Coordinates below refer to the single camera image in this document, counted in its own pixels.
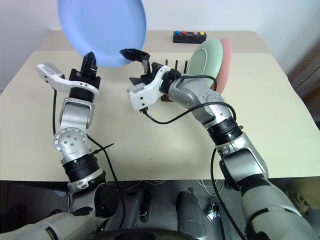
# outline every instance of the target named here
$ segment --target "green plate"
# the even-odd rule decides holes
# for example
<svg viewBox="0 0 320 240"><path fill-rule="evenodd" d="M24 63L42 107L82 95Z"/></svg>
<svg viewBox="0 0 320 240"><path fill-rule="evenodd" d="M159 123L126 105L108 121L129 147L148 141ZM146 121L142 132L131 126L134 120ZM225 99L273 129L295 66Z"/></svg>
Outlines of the green plate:
<svg viewBox="0 0 320 240"><path fill-rule="evenodd" d="M194 51L186 74L209 75L217 78L219 73L224 50L219 39L208 39L201 43ZM206 80L210 88L214 83L211 79Z"/></svg>

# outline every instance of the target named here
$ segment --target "plate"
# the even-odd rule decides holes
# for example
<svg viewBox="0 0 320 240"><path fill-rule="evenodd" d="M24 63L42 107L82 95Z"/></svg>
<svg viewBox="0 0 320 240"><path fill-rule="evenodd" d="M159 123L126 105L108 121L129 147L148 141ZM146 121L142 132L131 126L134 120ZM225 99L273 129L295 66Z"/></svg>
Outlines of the plate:
<svg viewBox="0 0 320 240"><path fill-rule="evenodd" d="M221 38L220 41L222 43L223 56L222 56L222 63L221 63L219 73L216 76L216 82L217 82L216 91L222 94L227 84L230 68L231 68L232 42L227 37Z"/></svg>
<svg viewBox="0 0 320 240"><path fill-rule="evenodd" d="M99 66L129 64L119 51L141 50L146 40L146 13L140 0L58 0L58 15L75 50L82 56L93 52Z"/></svg>
<svg viewBox="0 0 320 240"><path fill-rule="evenodd" d="M209 75L217 78L223 58L223 46L219 39L207 39L201 43L194 51L187 75ZM214 81L206 78L206 83L210 88Z"/></svg>

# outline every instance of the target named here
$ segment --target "beige table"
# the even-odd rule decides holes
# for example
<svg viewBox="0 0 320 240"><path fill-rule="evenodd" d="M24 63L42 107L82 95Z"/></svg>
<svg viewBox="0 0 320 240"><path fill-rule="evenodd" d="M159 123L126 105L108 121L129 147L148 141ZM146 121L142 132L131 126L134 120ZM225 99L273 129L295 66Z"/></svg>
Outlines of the beige table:
<svg viewBox="0 0 320 240"><path fill-rule="evenodd" d="M144 50L151 61L183 71L197 45L173 44L170 31L148 33ZM267 163L269 176L320 175L320 132L307 108L291 88L263 41L251 32L209 32L233 41L232 68L223 97L237 113L237 122ZM68 77L82 57L61 31L53 31L34 51L0 97L0 178L19 181L67 181L61 155L52 146L53 90L38 77L35 66L50 61ZM122 68L99 67L100 96L88 133L100 144L115 143L108 152L119 180L208 179L214 148L207 131L187 115L158 125L132 109L127 97L129 77L143 73L135 62ZM63 98L58 93L57 119ZM160 100L149 114L169 120L185 109ZM99 165L112 180L103 153ZM223 178L215 162L214 174Z"/></svg>

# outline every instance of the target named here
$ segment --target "black box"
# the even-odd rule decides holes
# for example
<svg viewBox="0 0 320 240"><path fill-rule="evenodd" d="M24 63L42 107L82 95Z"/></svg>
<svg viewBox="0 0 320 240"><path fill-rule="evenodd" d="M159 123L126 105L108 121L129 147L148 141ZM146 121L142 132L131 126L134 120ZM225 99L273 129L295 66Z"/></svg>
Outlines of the black box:
<svg viewBox="0 0 320 240"><path fill-rule="evenodd" d="M176 44L202 44L207 39L207 33L200 35L200 32L197 32L194 35L193 31L174 31L173 32L173 42Z"/></svg>

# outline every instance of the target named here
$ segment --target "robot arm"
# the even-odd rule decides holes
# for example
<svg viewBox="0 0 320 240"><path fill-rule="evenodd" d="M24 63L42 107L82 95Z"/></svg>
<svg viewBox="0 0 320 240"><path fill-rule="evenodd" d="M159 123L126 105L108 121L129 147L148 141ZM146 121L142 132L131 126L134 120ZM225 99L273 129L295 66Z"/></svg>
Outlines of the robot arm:
<svg viewBox="0 0 320 240"><path fill-rule="evenodd" d="M54 148L69 178L70 212L61 212L35 224L1 234L1 239L82 239L99 230L118 207L118 191L107 184L102 170L87 147L86 129L91 125L99 94L100 77L93 52L88 53L80 71L72 69L69 80L50 63L36 66L38 75L60 92L69 93L62 104L60 128L53 137Z"/></svg>
<svg viewBox="0 0 320 240"><path fill-rule="evenodd" d="M134 55L148 55L135 49L120 52L125 58L130 54L128 59L139 62L140 58ZM140 79L140 83L131 80L137 85L127 92L133 108L143 113L163 94L187 109L204 103L225 102L204 79L186 79L178 71L156 62L152 63L152 72L145 71ZM248 239L318 239L287 196L268 181L266 163L226 106L206 105L192 114L207 130L222 157L219 165L226 184L241 191Z"/></svg>

